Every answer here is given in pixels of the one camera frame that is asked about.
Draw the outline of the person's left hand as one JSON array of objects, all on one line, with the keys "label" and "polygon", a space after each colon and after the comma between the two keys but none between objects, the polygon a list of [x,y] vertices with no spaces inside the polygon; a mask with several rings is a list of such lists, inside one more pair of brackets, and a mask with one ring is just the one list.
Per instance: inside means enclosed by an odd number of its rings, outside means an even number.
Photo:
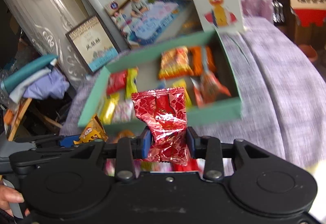
[{"label": "person's left hand", "polygon": [[0,204],[1,210],[5,211],[10,216],[13,216],[12,210],[10,208],[10,203],[23,203],[24,198],[22,194],[13,188],[5,186],[1,181],[0,186]]}]

